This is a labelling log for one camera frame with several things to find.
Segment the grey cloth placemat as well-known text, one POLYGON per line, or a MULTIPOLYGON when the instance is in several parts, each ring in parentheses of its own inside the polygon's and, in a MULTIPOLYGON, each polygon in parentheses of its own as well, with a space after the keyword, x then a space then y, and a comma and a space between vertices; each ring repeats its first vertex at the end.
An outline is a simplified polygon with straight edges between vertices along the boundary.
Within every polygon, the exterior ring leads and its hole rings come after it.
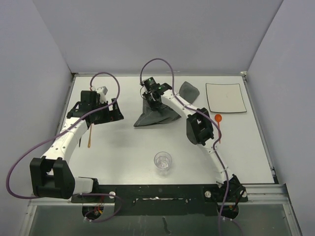
MULTIPOLYGON (((199 90, 189 82, 185 81, 180 89, 179 95, 190 104, 200 95, 199 90)), ((147 101, 143 100, 142 114, 133 125, 134 127, 150 126, 156 124, 168 124, 180 119, 181 116, 168 106, 160 108, 158 111, 152 111, 147 101)))

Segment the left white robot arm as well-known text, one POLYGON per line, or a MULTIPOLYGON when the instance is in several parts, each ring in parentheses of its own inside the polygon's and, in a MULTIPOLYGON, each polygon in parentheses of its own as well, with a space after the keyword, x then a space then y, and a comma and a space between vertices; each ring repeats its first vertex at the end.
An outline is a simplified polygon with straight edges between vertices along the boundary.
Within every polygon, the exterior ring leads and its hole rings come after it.
POLYGON ((74 177, 68 162, 82 136, 91 125, 123 120, 117 101, 108 102, 107 88, 81 91, 80 101, 67 113, 60 136, 41 158, 30 162, 33 194, 37 197, 69 199, 82 194, 89 202, 100 197, 97 180, 91 177, 74 177))

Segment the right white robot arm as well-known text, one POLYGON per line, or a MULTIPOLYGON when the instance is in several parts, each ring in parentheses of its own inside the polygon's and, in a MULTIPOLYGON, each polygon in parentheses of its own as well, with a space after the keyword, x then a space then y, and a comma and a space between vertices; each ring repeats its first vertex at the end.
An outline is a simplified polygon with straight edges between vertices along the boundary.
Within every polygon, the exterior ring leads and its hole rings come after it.
POLYGON ((151 108, 157 110, 165 105, 186 119, 187 138, 200 148, 206 160, 210 162, 214 178, 219 186, 220 197, 225 201, 247 197, 245 187, 219 155, 218 141, 215 140, 213 123, 208 110, 197 108, 180 94, 175 93, 169 84, 156 83, 153 77, 141 81, 140 85, 145 88, 143 96, 151 108))

